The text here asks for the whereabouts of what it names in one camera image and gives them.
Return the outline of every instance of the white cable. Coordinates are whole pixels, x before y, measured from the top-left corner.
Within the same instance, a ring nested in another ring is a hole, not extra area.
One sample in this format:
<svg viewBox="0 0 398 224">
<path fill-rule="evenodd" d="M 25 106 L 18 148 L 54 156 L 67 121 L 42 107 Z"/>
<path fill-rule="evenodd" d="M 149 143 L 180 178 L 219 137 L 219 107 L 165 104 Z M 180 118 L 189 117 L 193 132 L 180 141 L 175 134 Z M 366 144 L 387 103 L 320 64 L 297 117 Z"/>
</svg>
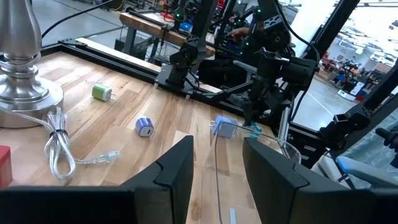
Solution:
<svg viewBox="0 0 398 224">
<path fill-rule="evenodd" d="M 1 106 L 0 111 L 41 124 L 46 128 L 47 131 L 49 131 L 49 133 L 53 133 L 56 130 L 66 130 L 66 116 L 62 113 L 61 108 L 58 106 L 52 108 L 45 116 L 44 120 L 16 113 Z M 76 163 L 95 164 L 97 162 L 109 162 L 119 157 L 118 151 L 111 151 L 90 159 L 76 159 L 69 150 L 69 139 L 67 134 L 61 131 L 56 131 L 50 136 L 50 139 L 44 146 L 44 154 L 49 159 L 50 171 L 52 175 L 59 180 L 70 180 L 76 171 Z M 61 174 L 58 170 L 58 160 L 61 155 L 65 155 L 69 163 L 69 173 L 67 174 Z"/>
</svg>

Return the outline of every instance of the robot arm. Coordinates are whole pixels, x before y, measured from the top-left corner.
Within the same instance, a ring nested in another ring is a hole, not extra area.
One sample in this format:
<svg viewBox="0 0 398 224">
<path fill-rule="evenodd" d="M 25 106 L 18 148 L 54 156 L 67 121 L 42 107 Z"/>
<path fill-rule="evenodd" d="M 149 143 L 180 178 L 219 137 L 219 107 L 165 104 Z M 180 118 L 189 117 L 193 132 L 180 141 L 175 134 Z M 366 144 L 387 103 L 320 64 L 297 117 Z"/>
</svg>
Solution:
<svg viewBox="0 0 398 224">
<path fill-rule="evenodd" d="M 250 28 L 244 51 L 258 49 L 261 61 L 251 90 L 243 101 L 245 124 L 250 125 L 265 110 L 283 111 L 293 98 L 293 90 L 309 87 L 316 62 L 294 57 L 290 48 L 290 32 L 280 12 L 277 0 L 258 0 L 255 23 Z M 282 77 L 288 83 L 281 90 L 275 83 Z"/>
</svg>

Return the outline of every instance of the wooden table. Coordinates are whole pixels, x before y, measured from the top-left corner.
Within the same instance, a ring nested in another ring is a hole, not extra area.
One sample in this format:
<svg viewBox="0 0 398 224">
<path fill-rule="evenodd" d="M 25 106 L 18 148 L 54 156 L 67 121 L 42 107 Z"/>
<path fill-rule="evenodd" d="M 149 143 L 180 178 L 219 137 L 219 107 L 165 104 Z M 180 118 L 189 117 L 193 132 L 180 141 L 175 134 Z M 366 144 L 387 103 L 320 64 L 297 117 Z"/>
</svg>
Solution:
<svg viewBox="0 0 398 224">
<path fill-rule="evenodd" d="M 87 40 L 90 47 L 95 44 Z M 120 52 L 99 45 L 108 54 L 123 57 Z M 126 56 L 150 69 L 138 58 Z M 67 131 L 70 149 L 76 158 L 93 157 L 108 151 L 120 151 L 121 157 L 109 164 L 77 165 L 75 176 L 69 185 L 120 185 L 151 164 L 176 142 L 186 135 L 194 136 L 195 173 L 187 223 L 217 223 L 218 212 L 214 189 L 209 180 L 208 161 L 214 151 L 210 133 L 210 121 L 218 115 L 242 122 L 243 119 L 212 106 L 182 97 L 167 91 L 155 89 L 153 85 L 127 75 L 114 72 L 83 59 L 58 52 L 40 59 L 39 76 L 60 85 L 65 92 L 63 112 L 68 116 Z M 102 102 L 91 96 L 94 84 L 102 83 L 113 89 L 115 100 Z M 140 138 L 135 130 L 138 116 L 148 116 L 154 123 L 155 132 L 150 138 Z M 273 136 L 263 126 L 264 134 Z M 43 127 L 27 129 L 0 129 L 0 144 L 11 147 L 12 185 L 63 185 L 50 173 L 49 162 L 44 156 L 44 145 L 49 137 Z M 238 217 L 258 220 L 254 203 L 247 199 L 251 195 L 247 184 L 241 157 L 241 139 L 220 141 L 218 158 L 220 170 L 224 173 L 221 194 L 231 203 L 239 203 Z M 66 168 L 64 160 L 60 167 Z"/>
<path fill-rule="evenodd" d="M 164 21 L 163 16 L 161 16 L 159 13 L 146 13 L 146 14 L 142 14 L 142 15 L 148 17 L 149 19 L 159 21 L 163 24 L 173 24 L 173 22 Z M 130 15 L 128 12 L 120 13 L 119 18 L 120 18 L 120 21 L 125 26 L 128 26 L 128 28 L 129 28 L 128 32 L 127 32 L 126 44 L 124 46 L 125 53 L 130 54 L 129 52 L 132 49 L 132 43 L 134 43 L 134 39 L 135 39 L 137 30 L 156 37 L 158 40 L 155 41 L 154 48 L 157 48 L 159 39 L 161 39 L 163 37 L 163 33 L 164 33 L 161 26 L 159 26 L 157 24 L 153 24 L 153 23 L 146 21 L 145 19 L 141 19 L 137 16 Z M 170 32 L 166 33 L 165 41 L 170 42 L 175 45 L 178 45 L 178 46 L 181 46 L 185 41 L 185 37 L 174 32 L 174 31 L 170 31 Z M 214 35 L 207 33 L 206 41 L 214 44 Z M 207 46 L 206 51 L 207 51 L 206 52 L 207 57 L 211 57 L 215 54 L 215 49 L 213 47 Z"/>
</svg>

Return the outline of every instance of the transparent bin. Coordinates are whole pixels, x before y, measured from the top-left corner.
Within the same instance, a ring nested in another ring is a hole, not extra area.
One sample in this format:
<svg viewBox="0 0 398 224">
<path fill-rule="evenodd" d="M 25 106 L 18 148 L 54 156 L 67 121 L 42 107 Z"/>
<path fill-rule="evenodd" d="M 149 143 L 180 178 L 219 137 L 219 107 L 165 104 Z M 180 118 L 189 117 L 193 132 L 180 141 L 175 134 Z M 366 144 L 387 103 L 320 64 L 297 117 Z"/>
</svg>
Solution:
<svg viewBox="0 0 398 224">
<path fill-rule="evenodd" d="M 230 138 L 220 130 L 233 130 Z M 291 144 L 230 123 L 220 124 L 202 171 L 201 223 L 261 223 L 250 191 L 243 162 L 244 138 L 254 138 L 300 163 Z"/>
</svg>

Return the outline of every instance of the power cord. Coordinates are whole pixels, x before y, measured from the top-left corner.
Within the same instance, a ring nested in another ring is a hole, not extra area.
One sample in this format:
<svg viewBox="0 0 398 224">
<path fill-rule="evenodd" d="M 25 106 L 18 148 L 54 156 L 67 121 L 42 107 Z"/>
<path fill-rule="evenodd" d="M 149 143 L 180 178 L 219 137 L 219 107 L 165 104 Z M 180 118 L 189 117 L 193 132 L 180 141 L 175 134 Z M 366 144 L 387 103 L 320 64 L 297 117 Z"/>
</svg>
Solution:
<svg viewBox="0 0 398 224">
<path fill-rule="evenodd" d="M 111 151 L 90 159 L 74 158 L 69 149 L 69 138 L 68 133 L 66 132 L 66 115 L 62 113 L 61 108 L 59 107 L 52 108 L 43 120 L 27 116 L 25 114 L 16 113 L 3 107 L 0 107 L 0 111 L 33 121 L 46 128 L 50 133 L 50 139 L 44 146 L 44 154 L 49 159 L 52 175 L 58 180 L 70 180 L 75 174 L 76 164 L 110 162 L 120 156 L 118 151 Z M 58 161 L 62 155 L 64 155 L 68 160 L 69 172 L 67 174 L 62 174 L 58 169 Z"/>
<path fill-rule="evenodd" d="M 110 1 L 104 2 L 104 3 L 99 4 L 99 5 L 97 5 L 97 6 L 91 7 L 91 8 L 89 8 L 89 9 L 83 10 L 83 11 L 81 11 L 81 12 L 78 12 L 78 13 L 76 13 L 76 14 L 73 14 L 73 15 L 70 15 L 70 16 L 68 16 L 68 17 L 65 17 L 65 18 L 61 19 L 60 21 L 58 21 L 58 22 L 54 23 L 52 26 L 50 26 L 50 27 L 42 34 L 42 39 L 43 39 L 52 29 L 54 29 L 56 26 L 58 26 L 60 23 L 65 22 L 65 21 L 67 21 L 68 19 L 71 19 L 71 18 L 73 18 L 73 17 L 76 17 L 76 16 L 82 15 L 82 14 L 84 14 L 84 13 L 90 12 L 90 11 L 92 11 L 92 10 L 94 10 L 94 9 L 100 8 L 100 7 L 102 7 L 102 6 L 106 5 L 106 4 L 109 4 L 109 3 L 113 2 L 113 1 L 115 1 L 115 0 L 110 0 Z"/>
<path fill-rule="evenodd" d="M 289 31 L 291 31 L 291 33 L 298 38 L 298 40 L 300 40 L 301 42 L 303 42 L 304 44 L 307 44 L 309 47 L 311 47 L 311 49 L 315 52 L 316 56 L 317 56 L 317 63 L 321 60 L 320 59 L 320 54 L 319 51 L 317 50 L 317 48 L 315 48 L 314 45 L 312 45 L 311 43 L 308 43 L 306 40 L 304 40 L 303 38 L 301 38 L 298 34 L 296 34 L 296 32 L 294 32 L 294 30 L 291 28 L 291 26 L 289 25 L 289 23 L 287 22 L 287 19 L 285 17 L 285 14 L 283 13 L 282 9 L 280 8 L 280 5 L 278 3 L 278 0 L 274 0 L 274 5 L 275 7 L 278 9 L 280 16 L 282 17 L 282 20 L 285 24 L 285 26 L 288 28 Z M 294 118 L 296 117 L 297 111 L 299 110 L 300 104 L 304 98 L 304 95 L 307 93 L 308 89 L 305 90 L 303 92 L 303 94 L 301 95 L 300 99 L 298 100 L 297 106 L 294 110 L 293 116 L 292 116 L 292 121 L 294 120 Z"/>
</svg>

